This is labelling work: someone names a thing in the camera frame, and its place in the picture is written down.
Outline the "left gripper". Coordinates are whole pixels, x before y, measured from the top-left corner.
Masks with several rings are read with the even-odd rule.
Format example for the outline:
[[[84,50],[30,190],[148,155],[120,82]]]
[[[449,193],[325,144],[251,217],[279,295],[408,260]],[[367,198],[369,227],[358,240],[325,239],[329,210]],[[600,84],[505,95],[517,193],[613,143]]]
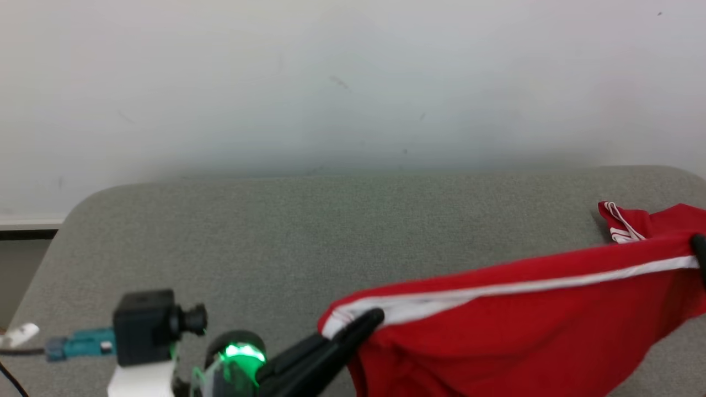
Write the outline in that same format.
[[[350,321],[332,314],[322,336],[305,337],[271,360],[254,332],[224,332],[207,347],[204,369],[192,370],[191,397],[317,397],[384,319],[381,308]]]

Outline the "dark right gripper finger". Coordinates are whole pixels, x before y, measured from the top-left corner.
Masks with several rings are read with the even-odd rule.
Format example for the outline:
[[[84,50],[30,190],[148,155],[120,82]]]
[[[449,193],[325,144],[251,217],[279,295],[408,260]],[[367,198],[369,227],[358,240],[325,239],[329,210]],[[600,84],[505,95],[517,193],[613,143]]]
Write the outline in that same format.
[[[691,236],[691,249],[698,262],[699,276],[703,287],[706,287],[706,235]]]

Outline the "red jersey with white panels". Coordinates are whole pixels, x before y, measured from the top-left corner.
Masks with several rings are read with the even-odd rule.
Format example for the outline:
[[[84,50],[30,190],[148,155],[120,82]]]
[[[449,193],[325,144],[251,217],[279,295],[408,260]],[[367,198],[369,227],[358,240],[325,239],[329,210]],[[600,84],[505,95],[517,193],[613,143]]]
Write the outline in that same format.
[[[618,244],[679,231],[706,234],[706,210],[683,203],[648,213],[646,210],[625,209],[614,202],[602,201],[598,203],[598,212],[607,222],[611,239]]]

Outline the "plain red garment white trim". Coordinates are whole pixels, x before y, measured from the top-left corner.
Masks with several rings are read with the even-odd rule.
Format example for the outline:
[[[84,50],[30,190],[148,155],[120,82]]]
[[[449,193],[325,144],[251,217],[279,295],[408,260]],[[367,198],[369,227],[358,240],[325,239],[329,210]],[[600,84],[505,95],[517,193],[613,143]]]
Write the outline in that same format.
[[[606,397],[651,347],[706,313],[678,232],[360,291],[318,322],[328,339],[384,320],[350,363],[359,397]]]

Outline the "dark baseboard strip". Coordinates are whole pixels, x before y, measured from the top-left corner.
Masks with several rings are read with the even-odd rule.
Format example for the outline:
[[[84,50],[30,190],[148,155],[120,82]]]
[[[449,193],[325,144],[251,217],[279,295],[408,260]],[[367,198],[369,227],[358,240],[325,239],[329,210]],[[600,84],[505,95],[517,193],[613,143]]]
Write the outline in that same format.
[[[0,230],[0,241],[52,240],[58,229],[5,229]]]

